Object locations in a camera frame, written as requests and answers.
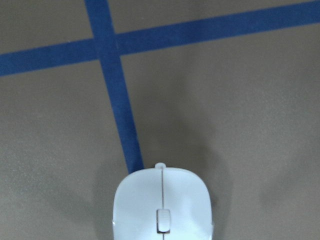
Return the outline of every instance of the computer mouse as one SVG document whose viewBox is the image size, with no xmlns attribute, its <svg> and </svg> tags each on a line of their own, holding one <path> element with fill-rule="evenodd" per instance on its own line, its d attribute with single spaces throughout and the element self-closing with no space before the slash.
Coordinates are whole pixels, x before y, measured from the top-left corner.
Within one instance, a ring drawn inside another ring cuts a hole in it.
<svg viewBox="0 0 320 240">
<path fill-rule="evenodd" d="M 114 240 L 211 240 L 208 189 L 193 172 L 157 163 L 120 183 L 112 224 Z"/>
</svg>

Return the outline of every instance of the scroll wheel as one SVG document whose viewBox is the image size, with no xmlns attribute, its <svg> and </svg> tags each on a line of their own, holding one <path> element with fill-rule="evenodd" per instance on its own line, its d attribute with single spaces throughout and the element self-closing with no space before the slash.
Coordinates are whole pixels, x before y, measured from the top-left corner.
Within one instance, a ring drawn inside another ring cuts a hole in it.
<svg viewBox="0 0 320 240">
<path fill-rule="evenodd" d="M 156 211 L 156 231 L 158 234 L 170 233 L 171 216 L 169 209 L 158 209 Z"/>
</svg>

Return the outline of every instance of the vertical blue line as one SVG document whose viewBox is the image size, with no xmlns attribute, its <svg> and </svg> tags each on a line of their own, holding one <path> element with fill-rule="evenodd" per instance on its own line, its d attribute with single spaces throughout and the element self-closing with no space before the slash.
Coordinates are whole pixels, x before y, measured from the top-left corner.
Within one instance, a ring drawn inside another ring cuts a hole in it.
<svg viewBox="0 0 320 240">
<path fill-rule="evenodd" d="M 144 165 L 109 6 L 106 0 L 85 0 L 85 4 L 127 169 L 132 173 Z"/>
</svg>

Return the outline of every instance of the blue line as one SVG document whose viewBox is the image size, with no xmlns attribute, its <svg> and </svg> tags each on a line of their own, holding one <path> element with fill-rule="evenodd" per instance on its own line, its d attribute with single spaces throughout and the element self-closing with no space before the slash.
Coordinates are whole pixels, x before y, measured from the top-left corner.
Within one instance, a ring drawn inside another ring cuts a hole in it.
<svg viewBox="0 0 320 240">
<path fill-rule="evenodd" d="M 144 168 L 125 77 L 106 0 L 85 0 L 94 43 L 108 89 L 123 153 L 132 173 Z"/>
<path fill-rule="evenodd" d="M 0 76 L 75 64 L 97 59 L 93 39 L 0 55 Z"/>
<path fill-rule="evenodd" d="M 121 55 L 320 23 L 320 1 L 207 18 L 118 34 Z"/>
</svg>

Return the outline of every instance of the blue stripe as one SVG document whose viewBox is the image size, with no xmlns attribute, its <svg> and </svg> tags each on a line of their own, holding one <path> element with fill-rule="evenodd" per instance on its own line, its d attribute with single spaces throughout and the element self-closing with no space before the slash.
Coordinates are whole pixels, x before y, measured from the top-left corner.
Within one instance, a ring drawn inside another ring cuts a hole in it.
<svg viewBox="0 0 320 240">
<path fill-rule="evenodd" d="M 144 168 L 125 77 L 106 0 L 85 0 L 94 43 L 129 173 Z"/>
<path fill-rule="evenodd" d="M 0 55 L 0 76 L 97 59 L 93 39 L 39 47 Z"/>
<path fill-rule="evenodd" d="M 121 55 L 320 23 L 320 1 L 120 33 Z"/>
</svg>

